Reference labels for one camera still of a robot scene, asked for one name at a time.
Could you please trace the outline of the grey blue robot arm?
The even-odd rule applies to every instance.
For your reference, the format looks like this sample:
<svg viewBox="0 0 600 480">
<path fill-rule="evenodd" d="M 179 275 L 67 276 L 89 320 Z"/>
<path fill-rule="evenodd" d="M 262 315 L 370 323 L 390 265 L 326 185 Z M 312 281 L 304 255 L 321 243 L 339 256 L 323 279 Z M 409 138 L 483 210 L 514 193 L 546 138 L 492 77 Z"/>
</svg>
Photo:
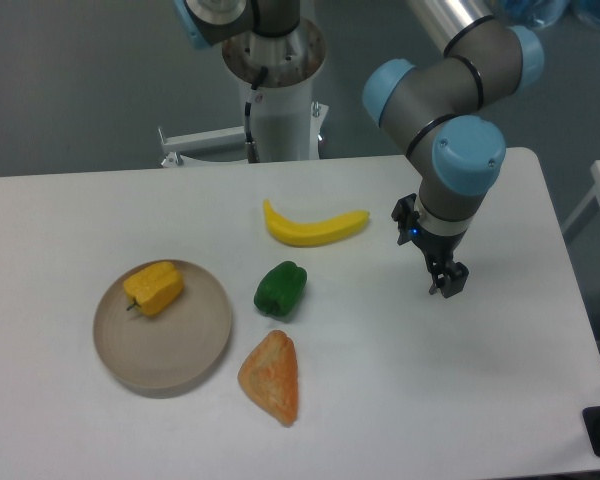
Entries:
<svg viewBox="0 0 600 480">
<path fill-rule="evenodd" d="M 220 45 L 243 103 L 238 132 L 251 163 L 305 160 L 312 82 L 326 56 L 320 30 L 296 1 L 178 1 L 196 48 Z M 499 23 L 482 1 L 413 1 L 410 9 L 442 53 L 425 69 L 390 60 L 366 81 L 362 102 L 420 174 L 419 190 L 392 217 L 400 243 L 424 255 L 431 289 L 451 297 L 468 269 L 454 258 L 506 155 L 501 131 L 479 110 L 535 82 L 544 68 L 537 36 Z"/>
</svg>

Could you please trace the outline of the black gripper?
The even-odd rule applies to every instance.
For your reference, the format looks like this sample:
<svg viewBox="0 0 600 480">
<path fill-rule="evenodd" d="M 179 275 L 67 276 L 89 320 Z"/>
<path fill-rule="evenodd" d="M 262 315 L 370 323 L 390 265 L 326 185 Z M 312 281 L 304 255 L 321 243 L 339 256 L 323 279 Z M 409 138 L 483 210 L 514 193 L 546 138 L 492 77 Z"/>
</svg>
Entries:
<svg viewBox="0 0 600 480">
<path fill-rule="evenodd" d="M 391 218 L 397 225 L 397 244 L 412 243 L 431 261 L 427 263 L 432 278 L 429 294 L 435 295 L 440 290 L 444 298 L 450 298 L 461 293 L 469 270 L 463 263 L 452 260 L 467 231 L 467 221 L 447 221 L 436 217 L 416 194 L 399 199 Z"/>
</svg>

